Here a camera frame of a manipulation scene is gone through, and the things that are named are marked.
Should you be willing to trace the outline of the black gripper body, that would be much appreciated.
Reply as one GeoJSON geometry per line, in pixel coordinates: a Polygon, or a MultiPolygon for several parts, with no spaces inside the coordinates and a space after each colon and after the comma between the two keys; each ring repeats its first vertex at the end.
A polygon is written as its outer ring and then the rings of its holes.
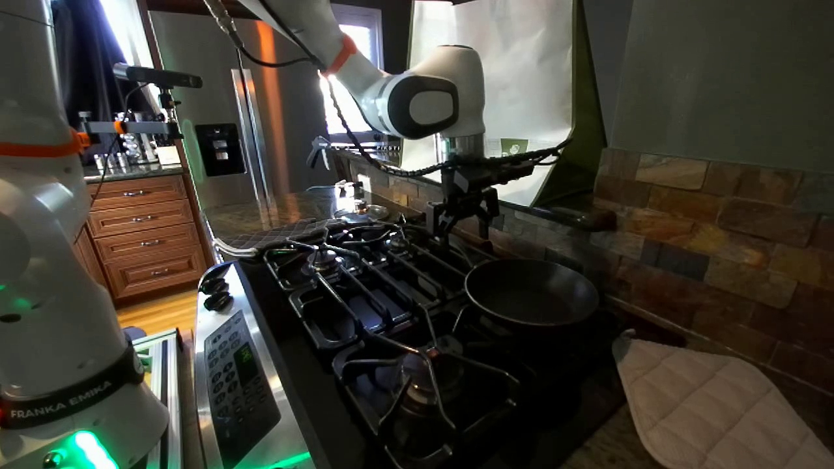
{"type": "Polygon", "coordinates": [[[492,189],[499,168],[485,159],[452,155],[440,168],[443,202],[440,210],[452,219],[496,215],[499,192],[492,189]]]}

